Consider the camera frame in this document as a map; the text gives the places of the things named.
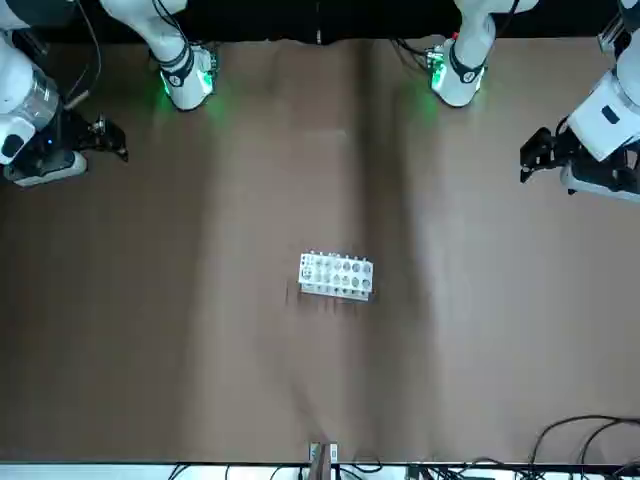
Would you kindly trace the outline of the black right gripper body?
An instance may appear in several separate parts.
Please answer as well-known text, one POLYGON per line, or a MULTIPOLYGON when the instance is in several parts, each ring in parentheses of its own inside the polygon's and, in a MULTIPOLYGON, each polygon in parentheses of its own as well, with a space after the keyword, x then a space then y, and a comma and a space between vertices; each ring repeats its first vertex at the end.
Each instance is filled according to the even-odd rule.
POLYGON ((75 110, 64 108, 56 111, 48 125, 47 153, 61 150, 89 151, 95 149, 93 124, 75 110))

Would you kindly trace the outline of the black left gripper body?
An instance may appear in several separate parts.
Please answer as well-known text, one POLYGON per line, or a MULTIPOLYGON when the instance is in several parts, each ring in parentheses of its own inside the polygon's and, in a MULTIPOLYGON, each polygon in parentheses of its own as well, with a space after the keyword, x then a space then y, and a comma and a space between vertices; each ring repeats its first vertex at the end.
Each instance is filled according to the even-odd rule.
POLYGON ((568 166, 582 157, 582 144, 570 127, 557 131, 551 139, 550 168, 568 166))

